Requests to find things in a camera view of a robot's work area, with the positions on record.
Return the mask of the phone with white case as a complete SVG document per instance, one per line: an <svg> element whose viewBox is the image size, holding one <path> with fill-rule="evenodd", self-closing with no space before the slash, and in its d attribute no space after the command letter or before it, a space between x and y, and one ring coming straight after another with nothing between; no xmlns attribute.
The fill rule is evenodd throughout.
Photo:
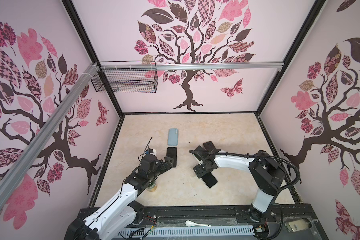
<svg viewBox="0 0 360 240"><path fill-rule="evenodd" d="M203 175L201 179L209 189L218 183L218 180L214 177L212 173L207 173Z"/></svg>

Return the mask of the black smartphone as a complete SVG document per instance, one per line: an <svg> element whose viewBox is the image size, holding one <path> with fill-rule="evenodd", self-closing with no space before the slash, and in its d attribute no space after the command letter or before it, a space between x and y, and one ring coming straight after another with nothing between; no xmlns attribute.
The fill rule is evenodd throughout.
<svg viewBox="0 0 360 240"><path fill-rule="evenodd" d="M167 148L166 156L171 159L173 168L175 168L177 166L177 153L178 153L177 147L168 147Z"/></svg>

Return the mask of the light blue phone case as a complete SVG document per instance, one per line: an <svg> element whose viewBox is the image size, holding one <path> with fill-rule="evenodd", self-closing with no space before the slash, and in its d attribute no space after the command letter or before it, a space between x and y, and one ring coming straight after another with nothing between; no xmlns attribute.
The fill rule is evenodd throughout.
<svg viewBox="0 0 360 240"><path fill-rule="evenodd" d="M168 146L177 146L179 143L179 130L169 129Z"/></svg>

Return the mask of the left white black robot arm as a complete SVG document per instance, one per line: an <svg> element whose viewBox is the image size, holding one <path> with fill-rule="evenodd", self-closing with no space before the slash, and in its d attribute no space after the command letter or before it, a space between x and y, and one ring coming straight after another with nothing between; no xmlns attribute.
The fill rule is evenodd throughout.
<svg viewBox="0 0 360 240"><path fill-rule="evenodd" d="M157 159L153 153L144 154L138 167L123 180L121 188L102 207L83 220L75 219L67 229L65 240L111 240L132 224L144 206L138 196L156 181L157 177L174 167L174 158Z"/></svg>

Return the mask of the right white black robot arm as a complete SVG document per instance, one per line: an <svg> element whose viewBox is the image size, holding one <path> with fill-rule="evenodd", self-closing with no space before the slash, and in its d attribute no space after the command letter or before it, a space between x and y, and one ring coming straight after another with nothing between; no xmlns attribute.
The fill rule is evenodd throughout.
<svg viewBox="0 0 360 240"><path fill-rule="evenodd" d="M212 171L218 168L230 168L251 174L258 186L252 202L252 213L265 213L282 190L286 172L273 156L264 151L259 151L255 155L201 150L193 150L189 153L199 162L193 168L196 176L202 179L208 188L217 184L218 180L213 176Z"/></svg>

